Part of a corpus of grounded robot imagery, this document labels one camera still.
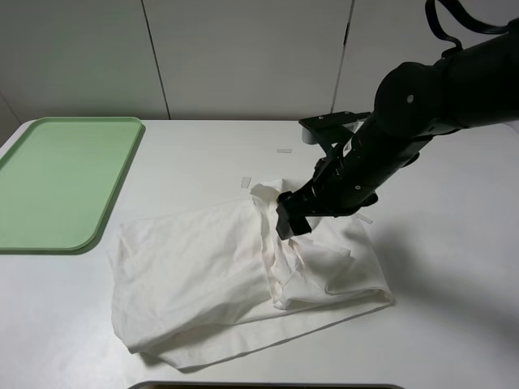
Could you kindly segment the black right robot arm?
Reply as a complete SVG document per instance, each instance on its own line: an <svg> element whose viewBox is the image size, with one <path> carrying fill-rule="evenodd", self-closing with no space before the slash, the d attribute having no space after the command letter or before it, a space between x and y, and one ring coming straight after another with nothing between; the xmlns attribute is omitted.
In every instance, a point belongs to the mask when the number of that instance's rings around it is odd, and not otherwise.
<svg viewBox="0 0 519 389"><path fill-rule="evenodd" d="M303 119L324 157L306 184L278 197L279 237L309 233L311 216L350 216L376 203L377 189L436 136L517 120L517 85L518 35L509 32L432 66L402 63L370 113Z"/></svg>

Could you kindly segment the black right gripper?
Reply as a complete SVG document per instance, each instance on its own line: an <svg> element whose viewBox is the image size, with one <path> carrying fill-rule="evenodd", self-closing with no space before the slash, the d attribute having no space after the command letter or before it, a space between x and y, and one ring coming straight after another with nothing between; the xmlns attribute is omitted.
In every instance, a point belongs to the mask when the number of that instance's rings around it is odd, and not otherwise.
<svg viewBox="0 0 519 389"><path fill-rule="evenodd" d="M321 158L308 182L279 195L276 231L281 240L301 236L312 231L306 217L351 216L378 199L374 189L345 177L340 158Z"/></svg>

